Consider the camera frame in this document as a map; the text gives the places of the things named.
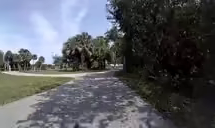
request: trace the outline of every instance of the road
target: road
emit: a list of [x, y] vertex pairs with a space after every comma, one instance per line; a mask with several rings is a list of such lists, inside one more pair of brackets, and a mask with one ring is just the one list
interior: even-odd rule
[[112, 73], [0, 107], [0, 128], [175, 128]]

